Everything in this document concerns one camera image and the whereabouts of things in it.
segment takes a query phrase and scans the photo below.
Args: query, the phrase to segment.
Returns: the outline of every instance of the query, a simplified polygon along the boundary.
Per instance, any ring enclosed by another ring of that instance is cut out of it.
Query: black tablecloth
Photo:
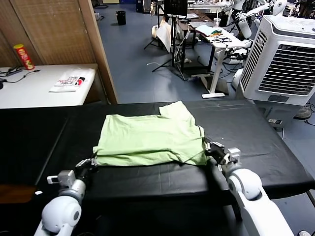
[[[106,115],[142,116],[158,114],[167,103],[103,105],[100,103],[59,108],[69,121],[60,137],[39,184],[46,177],[72,169],[89,157],[99,140]],[[238,147],[243,167],[256,172],[270,198],[282,198],[314,188],[314,179],[304,169],[256,106],[246,100],[184,102],[208,137]],[[213,165],[197,167],[168,163],[142,167],[101,167],[94,175],[86,201],[161,196],[206,196],[227,202],[231,199],[223,175]]]
[[[59,108],[0,109],[0,183],[36,185],[67,119]]]

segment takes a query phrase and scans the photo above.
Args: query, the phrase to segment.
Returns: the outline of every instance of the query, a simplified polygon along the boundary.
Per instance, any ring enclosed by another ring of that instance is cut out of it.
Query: white cup
[[[220,18],[214,18],[214,19],[213,19],[213,22],[215,23],[215,27],[219,27],[220,21],[221,21]]]

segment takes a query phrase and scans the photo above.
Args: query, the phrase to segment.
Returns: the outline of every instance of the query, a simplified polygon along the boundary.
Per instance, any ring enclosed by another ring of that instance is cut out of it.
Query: white robot
[[[62,190],[59,196],[44,208],[35,236],[70,236],[81,217],[81,203],[91,174],[97,170],[94,156],[80,161],[75,172],[61,171],[58,176],[49,176],[49,184],[59,183]]]
[[[274,16],[282,16],[287,4],[287,0],[277,0],[274,2],[266,2],[266,0],[258,0],[260,6],[250,10],[247,13],[242,12],[243,4],[245,0],[234,0],[232,4],[227,2],[223,8],[223,12],[228,12],[232,9],[232,19],[233,22],[227,26],[236,24],[238,31],[240,32],[240,39],[243,40],[246,47],[244,49],[237,50],[226,50],[227,57],[224,60],[228,64],[240,64],[243,62],[243,59],[246,59],[250,47],[252,46],[252,41],[248,40],[251,37],[252,31],[250,26],[247,23],[247,18],[257,15],[259,12],[265,11],[267,9],[272,9],[272,14]],[[257,27],[260,25],[260,20],[256,18],[254,20]]]
[[[262,187],[260,177],[242,168],[239,163],[240,150],[204,138],[206,156],[215,159],[224,174],[229,190],[234,195],[240,208],[241,217],[250,236],[294,236],[277,205],[271,201]],[[94,159],[81,161],[79,175],[73,171],[63,171],[58,176],[48,177],[49,183],[58,178],[62,186],[69,186],[60,195],[46,205],[42,220],[35,236],[71,236],[81,216],[81,201],[84,197],[87,180],[95,170]]]

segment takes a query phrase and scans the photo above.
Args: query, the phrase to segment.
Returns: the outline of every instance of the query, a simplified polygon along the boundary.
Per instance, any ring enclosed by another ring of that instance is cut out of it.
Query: air cooler grille
[[[257,39],[251,50],[251,56],[249,57],[246,67],[244,69],[244,73],[242,74],[241,85],[243,87],[243,90],[246,89],[251,79],[252,73],[255,70],[258,59],[266,44],[266,41],[267,41],[267,36],[262,31],[259,31]]]
[[[280,45],[258,90],[307,96],[315,85],[315,49]]]

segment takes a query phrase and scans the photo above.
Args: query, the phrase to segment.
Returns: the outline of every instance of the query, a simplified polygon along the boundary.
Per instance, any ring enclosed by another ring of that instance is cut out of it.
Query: black trash can
[[[116,11],[118,25],[123,26],[126,24],[126,12]]]

